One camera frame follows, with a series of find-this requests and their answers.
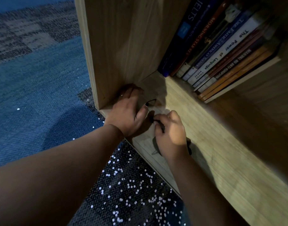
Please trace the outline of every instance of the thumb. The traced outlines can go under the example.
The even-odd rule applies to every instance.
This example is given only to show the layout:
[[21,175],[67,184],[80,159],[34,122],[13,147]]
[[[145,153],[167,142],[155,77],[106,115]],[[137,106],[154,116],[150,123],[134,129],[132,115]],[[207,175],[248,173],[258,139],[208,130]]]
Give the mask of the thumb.
[[155,134],[155,138],[158,139],[159,137],[161,137],[164,133],[161,129],[160,124],[157,121],[154,121],[154,134]]
[[137,115],[135,116],[135,121],[137,123],[137,127],[139,128],[142,123],[144,122],[148,113],[148,107],[143,105],[142,108],[138,111]]

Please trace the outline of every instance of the person's right hand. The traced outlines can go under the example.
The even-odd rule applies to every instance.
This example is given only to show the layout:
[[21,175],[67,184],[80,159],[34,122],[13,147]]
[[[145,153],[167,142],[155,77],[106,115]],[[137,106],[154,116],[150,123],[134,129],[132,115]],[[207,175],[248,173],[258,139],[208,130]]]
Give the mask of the person's right hand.
[[161,121],[165,126],[165,133],[163,133],[160,124],[154,121],[157,145],[166,161],[188,156],[186,132],[177,112],[172,110],[167,115],[157,114],[154,119]]

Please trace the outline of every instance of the patterned carpet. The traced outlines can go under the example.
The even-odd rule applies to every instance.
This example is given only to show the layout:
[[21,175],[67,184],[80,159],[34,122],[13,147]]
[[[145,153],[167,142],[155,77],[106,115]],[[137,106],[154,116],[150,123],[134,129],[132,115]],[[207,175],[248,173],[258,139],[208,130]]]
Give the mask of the patterned carpet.
[[[0,166],[103,125],[74,2],[0,0]],[[189,225],[182,200],[120,143],[70,225]]]

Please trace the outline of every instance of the row of books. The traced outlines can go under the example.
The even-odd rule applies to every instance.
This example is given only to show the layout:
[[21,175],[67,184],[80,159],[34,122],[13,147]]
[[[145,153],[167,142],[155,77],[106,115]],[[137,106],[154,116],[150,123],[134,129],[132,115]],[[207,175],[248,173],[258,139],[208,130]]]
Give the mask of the row of books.
[[158,71],[176,75],[206,101],[273,58],[278,20],[252,0],[192,0]]

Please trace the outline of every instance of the hand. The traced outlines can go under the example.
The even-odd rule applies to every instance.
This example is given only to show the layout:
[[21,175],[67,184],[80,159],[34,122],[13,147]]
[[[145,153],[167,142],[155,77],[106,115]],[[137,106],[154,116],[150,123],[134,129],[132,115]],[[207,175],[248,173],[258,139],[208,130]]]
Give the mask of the hand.
[[104,125],[111,124],[116,126],[124,137],[130,136],[138,130],[148,113],[146,105],[143,105],[139,112],[136,113],[139,94],[142,91],[141,88],[132,85],[121,93],[119,100],[106,117]]
[[157,114],[154,119],[161,121],[165,126],[165,133],[163,133],[160,124],[154,121],[157,145],[166,161],[189,156],[185,128],[177,112],[172,110],[167,115]]

